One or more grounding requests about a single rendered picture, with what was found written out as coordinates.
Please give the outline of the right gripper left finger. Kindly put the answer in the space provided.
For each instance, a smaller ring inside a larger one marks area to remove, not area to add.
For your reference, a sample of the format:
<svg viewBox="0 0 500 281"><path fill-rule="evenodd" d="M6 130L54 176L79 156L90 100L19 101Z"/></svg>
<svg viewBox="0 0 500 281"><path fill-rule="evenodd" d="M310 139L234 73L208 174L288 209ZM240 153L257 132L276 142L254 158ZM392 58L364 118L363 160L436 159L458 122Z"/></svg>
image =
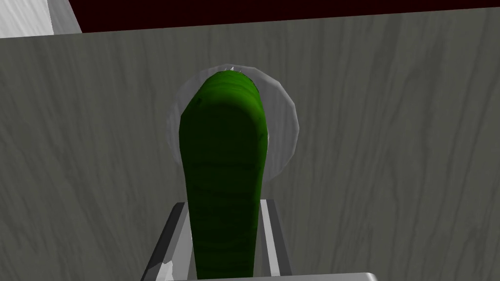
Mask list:
<svg viewBox="0 0 500 281"><path fill-rule="evenodd" d="M195 263L187 202L174 204L141 281L195 280Z"/></svg>

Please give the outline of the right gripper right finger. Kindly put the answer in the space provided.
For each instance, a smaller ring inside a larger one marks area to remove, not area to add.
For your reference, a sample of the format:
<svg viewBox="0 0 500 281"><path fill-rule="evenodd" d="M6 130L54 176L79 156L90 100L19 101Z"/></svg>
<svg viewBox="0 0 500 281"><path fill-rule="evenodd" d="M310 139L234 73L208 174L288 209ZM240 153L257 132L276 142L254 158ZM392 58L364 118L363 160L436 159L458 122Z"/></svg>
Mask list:
<svg viewBox="0 0 500 281"><path fill-rule="evenodd" d="M292 264L275 201L260 200L259 216L263 275L266 277L292 276Z"/></svg>

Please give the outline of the green cucumber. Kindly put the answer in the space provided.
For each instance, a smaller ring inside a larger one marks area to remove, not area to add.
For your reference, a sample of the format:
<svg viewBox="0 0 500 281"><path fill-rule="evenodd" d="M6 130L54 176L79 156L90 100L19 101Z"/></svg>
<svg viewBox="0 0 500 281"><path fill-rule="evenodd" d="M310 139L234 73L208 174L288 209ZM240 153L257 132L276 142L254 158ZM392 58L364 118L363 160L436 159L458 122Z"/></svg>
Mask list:
<svg viewBox="0 0 500 281"><path fill-rule="evenodd" d="M268 129L259 92L217 72L181 115L179 146L199 279L253 276Z"/></svg>

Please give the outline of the pale grey round plate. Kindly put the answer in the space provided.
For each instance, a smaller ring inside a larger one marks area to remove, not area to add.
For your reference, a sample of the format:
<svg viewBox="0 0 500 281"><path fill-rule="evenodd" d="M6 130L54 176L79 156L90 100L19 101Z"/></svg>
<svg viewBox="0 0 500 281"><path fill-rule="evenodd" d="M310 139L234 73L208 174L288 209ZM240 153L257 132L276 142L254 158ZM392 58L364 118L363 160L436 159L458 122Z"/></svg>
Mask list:
<svg viewBox="0 0 500 281"><path fill-rule="evenodd" d="M268 128L268 152L263 182L270 181L285 168L294 155L299 134L295 104L284 87L269 75L254 67L222 64L204 69L186 81L176 94L167 116L167 142L172 156L182 163L179 149L180 118L202 84L217 72L233 70L250 78L256 86L264 108Z"/></svg>

